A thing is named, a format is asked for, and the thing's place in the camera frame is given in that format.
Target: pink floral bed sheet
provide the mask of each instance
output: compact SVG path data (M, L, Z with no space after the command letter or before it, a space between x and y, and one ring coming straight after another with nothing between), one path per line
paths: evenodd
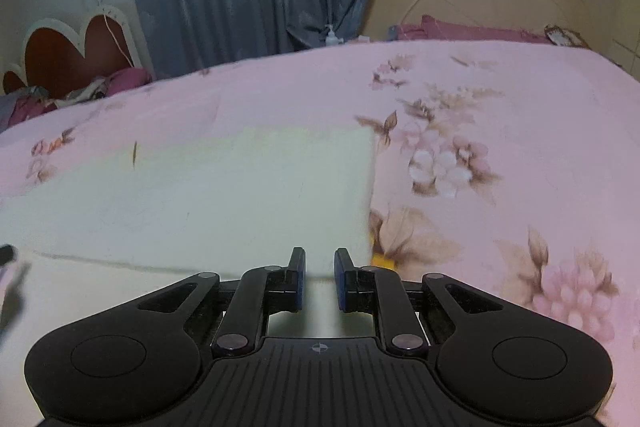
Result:
M405 279L447 273L589 333L614 363L598 418L637 425L640 86L592 52L393 42L199 71L1 134L0 204L127 147L134 162L248 126L358 125L378 135L374 261Z

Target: black object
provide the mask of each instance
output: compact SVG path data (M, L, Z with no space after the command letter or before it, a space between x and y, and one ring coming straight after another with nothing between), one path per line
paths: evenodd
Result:
M600 426L599 343L442 274L403 282L338 250L340 309L373 315L376 338L266 337L270 314L302 309L304 267L296 248L52 331L24 365L41 427Z

